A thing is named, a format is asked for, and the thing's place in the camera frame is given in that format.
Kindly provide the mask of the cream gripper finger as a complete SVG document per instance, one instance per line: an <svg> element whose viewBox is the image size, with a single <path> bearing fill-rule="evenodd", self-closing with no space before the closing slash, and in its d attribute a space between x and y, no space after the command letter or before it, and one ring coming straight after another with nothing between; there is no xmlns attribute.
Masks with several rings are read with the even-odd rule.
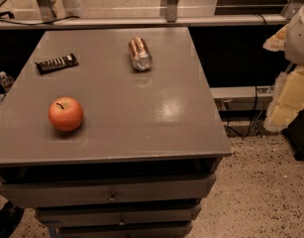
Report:
<svg viewBox="0 0 304 238"><path fill-rule="evenodd" d="M274 35L267 39L262 47L271 52L283 52L285 50L287 28L288 25L284 25Z"/></svg>
<svg viewBox="0 0 304 238"><path fill-rule="evenodd" d="M304 109L304 65L282 72L276 79L263 127L269 132L286 129Z"/></svg>

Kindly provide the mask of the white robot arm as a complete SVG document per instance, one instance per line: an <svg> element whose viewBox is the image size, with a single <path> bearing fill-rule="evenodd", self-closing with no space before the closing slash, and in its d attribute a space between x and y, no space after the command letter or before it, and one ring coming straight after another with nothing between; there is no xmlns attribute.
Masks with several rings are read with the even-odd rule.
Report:
<svg viewBox="0 0 304 238"><path fill-rule="evenodd" d="M296 67L281 72L275 80L272 100L263 126L267 131L280 132L304 109L304 5L288 24L263 44L271 52L284 52L284 57Z"/></svg>

